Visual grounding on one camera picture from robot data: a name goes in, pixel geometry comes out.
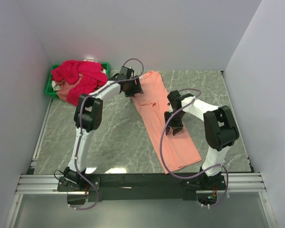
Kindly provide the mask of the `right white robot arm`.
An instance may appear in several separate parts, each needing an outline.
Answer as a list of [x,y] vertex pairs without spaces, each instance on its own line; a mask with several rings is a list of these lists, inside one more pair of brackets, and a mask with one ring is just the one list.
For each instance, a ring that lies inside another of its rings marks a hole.
[[204,123],[205,138],[209,145],[206,159],[199,172],[199,185],[206,190],[215,185],[230,147],[239,138],[239,130],[229,106],[215,106],[190,93],[181,95],[174,90],[167,95],[169,111],[164,113],[162,134],[178,135],[183,130],[183,116],[188,113]]

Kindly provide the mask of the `salmon pink t shirt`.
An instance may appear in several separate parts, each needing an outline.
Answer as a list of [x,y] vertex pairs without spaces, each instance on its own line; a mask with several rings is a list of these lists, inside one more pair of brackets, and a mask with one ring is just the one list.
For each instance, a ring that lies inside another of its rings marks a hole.
[[[169,110],[168,91],[158,71],[148,71],[140,77],[143,94],[136,94],[132,101],[160,158],[160,139],[165,126],[164,112]],[[202,160],[194,142],[183,127],[175,136],[164,136],[162,142],[164,162],[170,171],[177,171]]]

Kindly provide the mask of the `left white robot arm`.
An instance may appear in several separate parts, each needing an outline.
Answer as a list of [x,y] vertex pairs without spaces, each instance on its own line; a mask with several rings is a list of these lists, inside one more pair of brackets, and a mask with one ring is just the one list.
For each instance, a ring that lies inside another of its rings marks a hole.
[[70,162],[64,170],[64,177],[75,191],[82,190],[86,184],[87,154],[92,137],[102,122],[104,103],[120,93],[126,97],[143,93],[139,76],[132,68],[122,66],[120,72],[109,78],[104,86],[79,97],[74,114],[76,140]]

